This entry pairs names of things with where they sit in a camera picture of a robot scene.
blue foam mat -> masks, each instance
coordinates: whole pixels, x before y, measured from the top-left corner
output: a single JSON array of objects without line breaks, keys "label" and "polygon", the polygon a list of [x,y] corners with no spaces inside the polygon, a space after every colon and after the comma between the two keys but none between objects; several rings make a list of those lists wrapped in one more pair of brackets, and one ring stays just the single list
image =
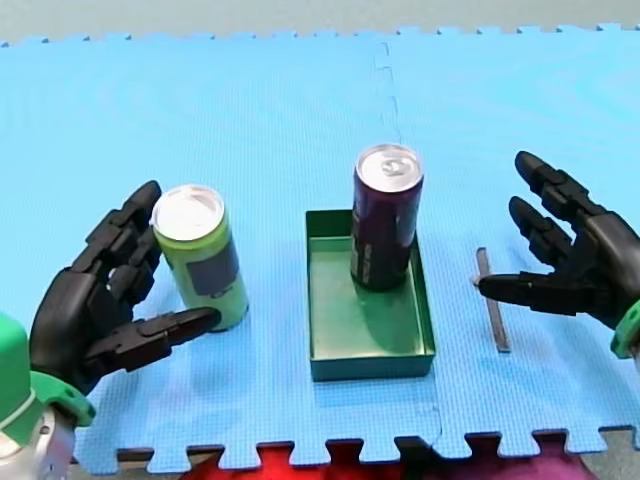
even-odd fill
[{"label": "blue foam mat", "polygon": [[[4,310],[28,326],[52,275],[149,178],[222,193],[251,300],[239,328],[100,383],[98,417],[76,448],[89,471],[114,473],[127,448],[154,449],[149,471],[173,472],[190,468],[189,446],[224,446],[222,465],[239,468],[259,464],[262,442],[294,442],[292,462],[309,464],[328,460],[328,438],[363,438],[369,461],[397,459],[397,435],[435,440],[433,376],[313,385],[310,374],[304,213],[348,207],[360,150],[398,140],[384,112],[390,77],[376,65],[385,54],[372,34],[2,52],[1,191],[12,208],[0,224],[15,232],[2,250]],[[137,314],[180,308],[163,263]]]},{"label": "blue foam mat", "polygon": [[638,426],[640,380],[610,353],[608,329],[503,305],[505,357],[468,280],[481,245],[495,271],[540,270],[507,211],[512,195],[539,204],[513,165],[521,149],[640,226],[640,32],[601,30],[403,31],[389,42],[398,128],[428,172],[419,236],[438,346],[434,447],[446,457],[469,454],[470,433],[498,433],[499,453],[518,456],[538,453],[532,432],[566,431],[567,449],[584,453],[606,448],[599,428]]},{"label": "blue foam mat", "polygon": [[[599,428],[637,426],[638,378],[609,353],[610,331],[505,306],[513,354],[498,357],[469,277],[480,245],[494,270],[537,268],[506,214],[512,194],[526,196],[512,165],[522,148],[640,225],[628,193],[639,168],[640,33],[482,31],[125,34],[0,51],[0,191],[11,205],[0,224],[14,232],[1,254],[11,275],[3,310],[28,326],[95,222],[149,178],[222,192],[251,297],[237,329],[101,382],[98,418],[76,449],[89,471],[114,473],[127,448],[152,448],[151,472],[184,471],[186,448],[202,445],[224,446],[225,467],[250,467],[269,442],[294,442],[294,464],[322,463],[324,442],[344,438],[364,440],[363,461],[396,459],[398,436],[463,457],[464,435],[483,432],[503,436],[504,455],[535,454],[540,430],[567,431],[568,448],[587,452],[605,447]],[[304,211],[348,206],[354,159],[387,141],[426,157],[419,235],[434,370],[314,385]],[[156,278],[140,316],[181,308],[164,263]]]}]

silver rod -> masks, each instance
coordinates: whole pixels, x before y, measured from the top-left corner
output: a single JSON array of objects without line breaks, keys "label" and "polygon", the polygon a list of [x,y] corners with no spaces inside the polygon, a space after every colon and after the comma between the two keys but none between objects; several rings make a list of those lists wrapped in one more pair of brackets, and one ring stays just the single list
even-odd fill
[{"label": "silver rod", "polygon": [[[480,278],[491,275],[491,268],[489,267],[489,256],[487,255],[487,249],[481,247],[476,252],[476,261],[478,262],[478,270],[480,272]],[[502,314],[500,313],[500,306],[498,302],[490,298],[486,298],[487,309],[489,310],[489,320],[491,321],[491,330],[493,331],[493,339],[496,342],[496,348],[500,353],[511,353],[511,347],[509,346],[509,340],[507,339],[507,332],[504,329],[504,323],[502,322]]]}]

metal tray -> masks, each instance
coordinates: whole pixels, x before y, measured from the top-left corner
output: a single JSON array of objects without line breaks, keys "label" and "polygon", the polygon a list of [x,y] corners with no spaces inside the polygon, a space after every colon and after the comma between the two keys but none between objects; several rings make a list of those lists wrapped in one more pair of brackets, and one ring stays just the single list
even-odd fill
[{"label": "metal tray", "polygon": [[351,278],[351,210],[307,212],[306,230],[313,379],[426,375],[435,346],[417,242],[407,281],[379,293]]}]

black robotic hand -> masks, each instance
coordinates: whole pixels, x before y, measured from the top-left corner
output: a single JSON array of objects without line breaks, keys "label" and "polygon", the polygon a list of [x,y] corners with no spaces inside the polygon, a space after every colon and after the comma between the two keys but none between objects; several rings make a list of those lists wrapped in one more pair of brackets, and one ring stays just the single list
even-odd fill
[{"label": "black robotic hand", "polygon": [[33,370],[86,395],[103,376],[164,358],[172,346],[220,322],[220,312],[211,308],[132,322],[133,307],[149,294],[160,259],[149,226],[160,195],[155,181],[140,187],[104,217],[80,256],[53,279],[31,329]]},{"label": "black robotic hand", "polygon": [[490,275],[480,280],[480,293],[541,312],[586,312],[616,328],[640,300],[640,238],[617,213],[593,203],[566,172],[527,152],[517,154],[515,165],[542,206],[571,224],[575,241],[552,218],[513,197],[509,211],[529,250],[554,271]]}]

purple can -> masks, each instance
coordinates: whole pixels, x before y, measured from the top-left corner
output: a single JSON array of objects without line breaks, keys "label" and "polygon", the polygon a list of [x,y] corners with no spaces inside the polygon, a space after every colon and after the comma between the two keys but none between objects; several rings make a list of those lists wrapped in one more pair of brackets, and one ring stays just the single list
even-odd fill
[{"label": "purple can", "polygon": [[406,278],[424,173],[418,155],[378,145],[360,155],[354,172],[351,275],[384,291]]}]

